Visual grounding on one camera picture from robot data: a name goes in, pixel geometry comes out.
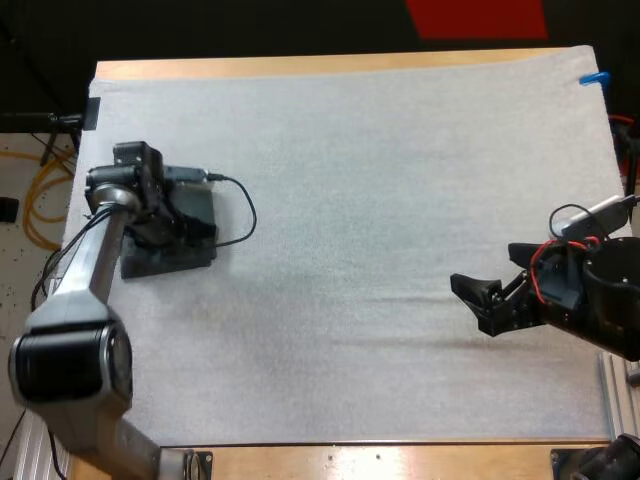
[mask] black background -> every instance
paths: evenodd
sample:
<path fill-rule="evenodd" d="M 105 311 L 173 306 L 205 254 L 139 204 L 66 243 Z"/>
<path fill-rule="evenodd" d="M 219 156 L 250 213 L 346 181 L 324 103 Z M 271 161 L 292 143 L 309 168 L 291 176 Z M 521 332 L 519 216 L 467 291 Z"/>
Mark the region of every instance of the black background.
<path fill-rule="evenodd" d="M 84 109 L 98 60 L 593 45 L 612 74 L 609 110 L 640 111 L 640 2 L 545 0 L 549 41 L 424 41 L 403 0 L 0 0 L 19 44 L 0 40 L 0 112 Z M 61 108 L 26 70 L 30 59 Z M 0 131 L 16 129 L 0 117 Z M 18 129 L 32 128 L 23 125 Z"/>

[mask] red wire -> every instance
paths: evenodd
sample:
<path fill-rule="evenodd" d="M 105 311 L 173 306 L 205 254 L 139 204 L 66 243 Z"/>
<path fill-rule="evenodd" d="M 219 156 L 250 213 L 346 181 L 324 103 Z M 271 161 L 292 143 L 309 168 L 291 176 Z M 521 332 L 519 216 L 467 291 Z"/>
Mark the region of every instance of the red wire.
<path fill-rule="evenodd" d="M 609 120 L 614 122 L 626 123 L 627 125 L 633 125 L 635 120 L 626 115 L 609 115 Z"/>
<path fill-rule="evenodd" d="M 585 240 L 591 240 L 596 245 L 600 245 L 600 239 L 598 237 L 585 237 Z"/>
<path fill-rule="evenodd" d="M 538 297 L 538 300 L 542 304 L 546 302 L 544 301 L 544 298 L 542 298 L 542 294 L 540 293 L 540 287 L 538 285 L 538 279 L 536 278 L 536 263 L 538 263 L 538 259 L 540 258 L 540 255 L 542 254 L 542 252 L 544 252 L 550 245 L 553 245 L 556 242 L 557 240 L 549 240 L 547 242 L 544 242 L 542 245 L 538 247 L 535 253 L 531 256 L 531 263 L 529 265 L 529 269 L 531 271 L 530 273 L 531 283 L 533 283 L 533 289 L 536 292 L 536 297 Z"/>
<path fill-rule="evenodd" d="M 595 239 L 598 241 L 598 244 L 600 243 L 600 240 L 597 237 L 587 237 L 586 239 Z M 542 245 L 538 247 L 535 253 L 531 256 L 531 263 L 529 265 L 531 283 L 533 283 L 533 289 L 536 292 L 536 297 L 538 297 L 538 300 L 542 304 L 546 304 L 547 302 L 544 301 L 544 298 L 542 298 L 542 293 L 540 293 L 540 286 L 538 285 L 538 279 L 536 277 L 536 264 L 538 263 L 538 260 L 542 255 L 542 253 L 556 242 L 557 240 L 549 240 L 547 242 L 544 242 Z M 580 248 L 581 250 L 585 250 L 585 251 L 587 250 L 587 246 L 580 242 L 567 242 L 567 244 L 571 245 L 572 247 Z"/>

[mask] cable connector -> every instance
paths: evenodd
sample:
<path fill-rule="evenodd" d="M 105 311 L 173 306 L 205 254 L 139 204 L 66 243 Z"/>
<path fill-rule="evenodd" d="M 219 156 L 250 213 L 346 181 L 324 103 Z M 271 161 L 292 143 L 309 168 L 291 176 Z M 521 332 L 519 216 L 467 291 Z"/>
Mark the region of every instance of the cable connector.
<path fill-rule="evenodd" d="M 226 180 L 227 177 L 220 173 L 209 173 L 207 172 L 207 182 L 222 182 Z"/>

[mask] wooden table edge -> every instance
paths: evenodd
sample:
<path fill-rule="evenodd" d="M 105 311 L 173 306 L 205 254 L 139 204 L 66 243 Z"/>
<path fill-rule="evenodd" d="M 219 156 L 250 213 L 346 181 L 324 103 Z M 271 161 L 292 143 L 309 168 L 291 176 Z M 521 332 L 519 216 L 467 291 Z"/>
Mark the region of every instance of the wooden table edge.
<path fill-rule="evenodd" d="M 306 57 L 194 58 L 98 62 L 100 80 L 256 77 L 349 73 L 402 68 L 499 63 L 554 53 L 562 48 L 373 53 Z"/>

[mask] black cable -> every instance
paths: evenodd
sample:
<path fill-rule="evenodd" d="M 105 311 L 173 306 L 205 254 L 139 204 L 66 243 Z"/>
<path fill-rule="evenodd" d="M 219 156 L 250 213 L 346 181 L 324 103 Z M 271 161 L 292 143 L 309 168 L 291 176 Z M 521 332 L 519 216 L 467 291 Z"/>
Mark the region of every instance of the black cable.
<path fill-rule="evenodd" d="M 44 140 L 42 140 L 40 137 L 38 137 L 35 133 L 29 133 L 29 135 L 31 135 L 35 140 L 37 140 L 38 142 L 40 142 L 44 147 L 48 147 L 47 142 L 45 142 Z M 67 152 L 65 152 L 62 148 L 58 147 L 57 145 L 53 145 L 53 150 L 57 150 L 58 153 L 63 153 L 66 154 Z M 51 155 L 53 155 L 54 157 L 57 157 L 58 154 L 56 152 L 51 152 Z"/>
<path fill-rule="evenodd" d="M 122 210 L 122 208 L 124 208 L 124 207 L 115 206 L 115 207 L 111 207 L 111 208 L 106 209 L 106 210 L 102 210 L 102 211 L 98 212 L 97 214 L 95 214 L 91 218 L 91 220 L 89 220 L 85 224 L 85 226 L 80 229 L 80 231 L 76 234 L 76 236 L 71 239 L 71 241 L 67 244 L 67 246 L 64 247 L 60 251 L 58 256 L 55 257 L 55 259 L 50 262 L 49 268 L 46 268 L 46 269 L 42 270 L 42 275 L 40 276 L 40 279 L 36 282 L 36 285 L 35 285 L 35 287 L 33 287 L 33 291 L 31 292 L 31 311 L 32 312 L 36 309 L 36 299 L 38 297 L 38 291 L 44 285 L 44 282 L 46 281 L 47 277 L 49 277 L 49 275 L 51 275 L 51 272 L 53 272 L 53 270 L 58 266 L 58 263 L 60 263 L 60 260 L 62 260 L 62 258 L 67 253 L 69 253 L 69 250 L 71 250 L 73 248 L 73 246 L 76 243 L 78 243 L 78 241 L 84 236 L 85 233 L 87 233 L 89 230 L 91 230 L 93 227 L 95 227 L 101 221 L 103 221 L 106 218 L 110 217 L 116 211 Z"/>
<path fill-rule="evenodd" d="M 26 410 L 23 410 L 22 413 L 20 414 L 20 418 L 18 418 L 18 421 L 16 422 L 15 426 L 13 427 L 13 430 L 11 431 L 9 440 L 7 441 L 7 444 L 4 446 L 4 450 L 2 451 L 2 456 L 0 457 L 0 467 L 2 466 L 2 462 L 4 462 L 4 458 L 7 456 L 7 453 L 9 452 L 9 447 L 11 446 L 11 442 L 13 442 L 13 439 L 15 438 L 16 433 L 18 432 L 18 427 L 22 423 L 22 419 L 24 418 L 25 412 Z"/>
<path fill-rule="evenodd" d="M 590 212 L 588 209 L 584 208 L 582 205 L 578 205 L 576 203 L 567 203 L 565 205 L 562 205 L 558 208 L 556 208 L 553 212 L 551 212 L 551 215 L 549 215 L 549 231 L 551 232 L 551 235 L 553 235 L 554 237 L 556 237 L 557 239 L 562 239 L 563 236 L 562 235 L 558 235 L 554 230 L 553 230 L 553 217 L 556 216 L 556 214 L 561 211 L 564 210 L 565 208 L 577 208 L 578 210 L 583 211 L 584 213 L 586 213 L 589 218 L 591 218 L 593 220 L 593 222 L 598 225 L 598 227 L 600 228 L 600 230 L 602 230 L 602 233 L 604 235 L 604 238 L 606 238 L 607 240 L 611 240 L 611 238 L 609 237 L 609 234 L 607 233 L 606 228 L 604 228 L 602 226 L 602 224 L 600 223 L 600 220 L 598 220 L 598 217 L 596 217 L 593 212 Z"/>
<path fill-rule="evenodd" d="M 51 261 L 53 260 L 53 257 L 55 257 L 58 253 L 60 253 L 60 249 L 56 248 L 53 253 L 51 255 L 49 255 L 49 258 L 47 258 L 47 261 L 44 263 L 44 267 L 42 268 L 42 272 L 46 272 L 49 270 L 49 265 L 51 264 Z M 44 281 L 42 282 L 42 286 L 40 287 L 42 289 L 42 294 L 47 297 L 47 291 L 44 288 L 44 282 L 47 281 L 47 277 L 45 277 Z"/>
<path fill-rule="evenodd" d="M 227 177 L 225 175 L 220 175 L 220 174 L 216 174 L 216 173 L 209 173 L 209 174 L 207 174 L 207 180 L 209 180 L 210 182 L 213 182 L 213 181 L 225 182 L 226 181 L 226 182 L 235 183 L 238 186 L 238 188 L 240 188 L 240 190 L 242 190 L 242 193 L 244 193 L 244 196 L 247 199 L 247 203 L 249 204 L 249 208 L 251 209 L 251 215 L 253 216 L 253 222 L 251 224 L 251 229 L 249 230 L 249 233 L 247 233 L 246 235 L 243 235 L 242 237 L 236 238 L 234 240 L 229 240 L 227 242 L 220 242 L 220 243 L 216 244 L 216 248 L 227 247 L 229 245 L 233 245 L 234 243 L 244 242 L 251 235 L 253 235 L 253 232 L 255 232 L 256 226 L 258 224 L 258 214 L 256 213 L 256 207 L 253 205 L 253 201 L 251 200 L 251 196 L 249 195 L 249 192 L 247 192 L 247 189 L 244 188 L 244 185 L 242 185 L 242 183 L 240 183 L 238 180 L 236 180 L 235 178 Z"/>
<path fill-rule="evenodd" d="M 60 480 L 67 480 L 67 477 L 64 473 L 62 473 L 62 469 L 60 468 L 60 464 L 58 463 L 58 449 L 56 448 L 56 439 L 53 438 L 53 432 L 51 429 L 47 429 L 49 433 L 49 443 L 51 444 L 51 459 L 53 460 L 53 468 L 60 477 Z"/>

